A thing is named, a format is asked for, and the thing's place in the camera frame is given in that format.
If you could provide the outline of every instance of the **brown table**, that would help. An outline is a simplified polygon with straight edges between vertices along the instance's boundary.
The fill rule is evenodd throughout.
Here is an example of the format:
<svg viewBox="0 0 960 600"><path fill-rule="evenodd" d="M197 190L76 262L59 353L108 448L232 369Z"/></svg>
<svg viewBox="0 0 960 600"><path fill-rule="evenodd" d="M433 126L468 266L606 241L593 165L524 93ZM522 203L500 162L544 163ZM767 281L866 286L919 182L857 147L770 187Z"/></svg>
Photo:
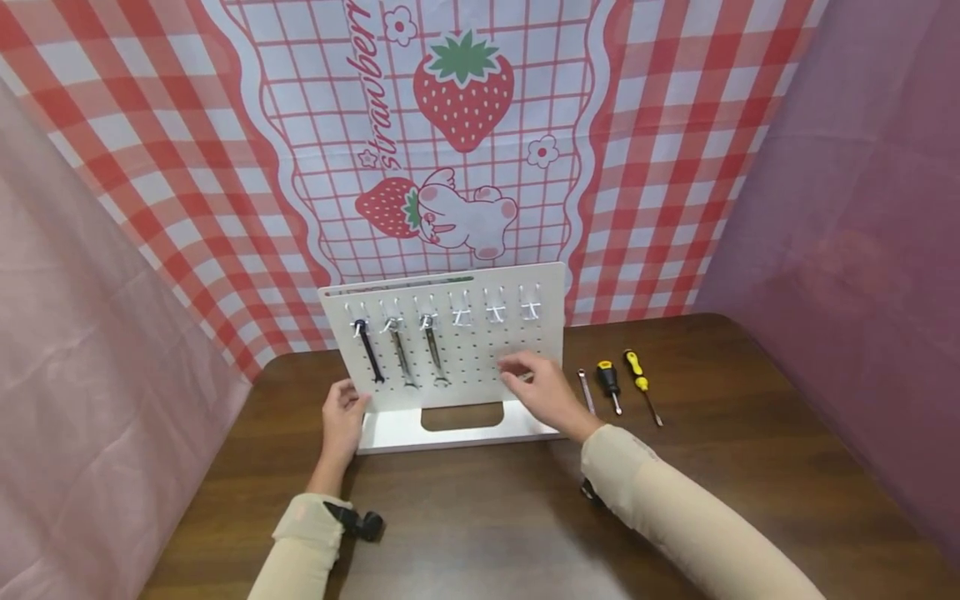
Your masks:
<svg viewBox="0 0 960 600"><path fill-rule="evenodd" d="M695 315L566 332L565 370L635 348L666 426L635 390L616 418L715 493L835 598L958 598L933 546L735 324ZM320 442L321 400L346 375L336 352L271 363L213 462L142 598L246 598ZM621 372L620 383L627 383ZM491 407L468 411L486 419ZM443 426L461 414L431 414ZM360 457L349 498L388 526L345 540L327 598L700 598L650 545L578 493L567 441Z"/></svg>

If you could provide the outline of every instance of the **purple fabric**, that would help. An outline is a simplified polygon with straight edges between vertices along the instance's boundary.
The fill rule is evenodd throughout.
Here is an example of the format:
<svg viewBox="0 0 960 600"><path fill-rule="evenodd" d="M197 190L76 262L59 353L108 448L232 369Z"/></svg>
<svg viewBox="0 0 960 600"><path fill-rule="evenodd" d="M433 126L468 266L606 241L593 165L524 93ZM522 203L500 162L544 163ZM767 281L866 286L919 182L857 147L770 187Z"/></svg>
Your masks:
<svg viewBox="0 0 960 600"><path fill-rule="evenodd" d="M960 564L960 3L833 2L698 298Z"/></svg>

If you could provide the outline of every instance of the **cartoon bunny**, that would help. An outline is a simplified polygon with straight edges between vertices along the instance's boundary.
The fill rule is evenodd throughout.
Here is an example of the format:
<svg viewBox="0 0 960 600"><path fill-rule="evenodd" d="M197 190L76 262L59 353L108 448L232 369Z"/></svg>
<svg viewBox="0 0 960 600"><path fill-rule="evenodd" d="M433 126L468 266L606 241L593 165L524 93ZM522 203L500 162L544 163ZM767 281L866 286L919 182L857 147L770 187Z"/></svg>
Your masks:
<svg viewBox="0 0 960 600"><path fill-rule="evenodd" d="M420 187L420 236L441 248L467 245L473 255L493 260L504 253L503 235L516 218L516 203L485 185L467 200L457 193L453 169L435 171Z"/></svg>

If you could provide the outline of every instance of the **pegboard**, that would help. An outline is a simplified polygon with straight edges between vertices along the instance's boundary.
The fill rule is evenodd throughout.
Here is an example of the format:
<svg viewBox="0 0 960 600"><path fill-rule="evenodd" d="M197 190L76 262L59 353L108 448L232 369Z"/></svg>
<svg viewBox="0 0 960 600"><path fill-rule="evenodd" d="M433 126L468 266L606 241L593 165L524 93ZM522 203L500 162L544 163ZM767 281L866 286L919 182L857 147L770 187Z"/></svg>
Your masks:
<svg viewBox="0 0 960 600"><path fill-rule="evenodd" d="M350 378L358 391L372 395L372 414L411 412L419 423L422 408L504 402L508 429L549 434L553 430L524 415L525 409L507 405L518 402L500 382L496 361L521 349L562 360L564 274L564 264L556 262L354 283L323 288L319 293ZM446 385L438 381L439 372L421 328L424 316L433 320ZM391 318L402 319L396 333L409 377L404 375L391 332L385 330ZM357 335L357 321L366 326L383 382L375 381L362 337ZM412 415L402 417L408 424L400 425L400 420L401 415L393 415L371 421L380 422L381 428L413 427ZM507 422L510 420L516 427ZM402 433L404 438L410 434ZM435 435L442 433L449 434L423 430L423 438L449 437ZM395 439L398 434L381 431L379 436ZM374 437L373 432L365 431L366 444L374 444ZM475 437L462 436L462 443L485 440L483 435L472 442L467 439Z"/></svg>

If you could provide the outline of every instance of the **pegboard hook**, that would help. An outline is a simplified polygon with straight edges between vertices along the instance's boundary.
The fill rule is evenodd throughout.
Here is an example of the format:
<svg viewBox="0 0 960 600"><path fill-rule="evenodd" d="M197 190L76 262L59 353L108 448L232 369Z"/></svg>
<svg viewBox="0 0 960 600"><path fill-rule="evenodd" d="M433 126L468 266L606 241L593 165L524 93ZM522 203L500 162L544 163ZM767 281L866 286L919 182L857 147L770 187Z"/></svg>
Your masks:
<svg viewBox="0 0 960 600"><path fill-rule="evenodd" d="M464 306L457 308L453 303L453 293L447 292L446 297L450 300L450 311L453 313L453 326L471 327L473 318L470 316L470 297L467 290L464 290Z"/></svg>
<svg viewBox="0 0 960 600"><path fill-rule="evenodd" d="M534 288L534 293L524 301L523 285L520 285L520 318L524 321L537 321L540 315L537 309L540 308L540 284Z"/></svg>
<svg viewBox="0 0 960 600"><path fill-rule="evenodd" d="M380 300L380 314L383 315L384 325L380 329L380 333L386 333L387 331L399 331L400 326L403 324L403 312L400 311L400 299L394 298L394 310L391 312L383 305L383 300Z"/></svg>
<svg viewBox="0 0 960 600"><path fill-rule="evenodd" d="M425 309L420 305L416 296L414 296L414 305L420 314L420 331L433 326L432 323L437 319L437 304L433 300L433 294L430 294L430 303Z"/></svg>
<svg viewBox="0 0 960 600"><path fill-rule="evenodd" d="M360 311L362 316L357 317L353 312L353 307L350 306L349 302L344 303L344 308L347 310L347 316L350 319L350 322L353 323L353 337L360 337L360 329L362 326L360 324L365 324L370 320L369 315L367 314L367 305L365 302L360 302Z"/></svg>
<svg viewBox="0 0 960 600"><path fill-rule="evenodd" d="M503 286L500 286L499 301L493 299L494 302L491 303L490 294L487 293L487 288L483 289L483 298L484 303L487 305L487 321L490 323L503 323L503 315L500 314L500 311L504 313L507 312L507 306L503 301Z"/></svg>

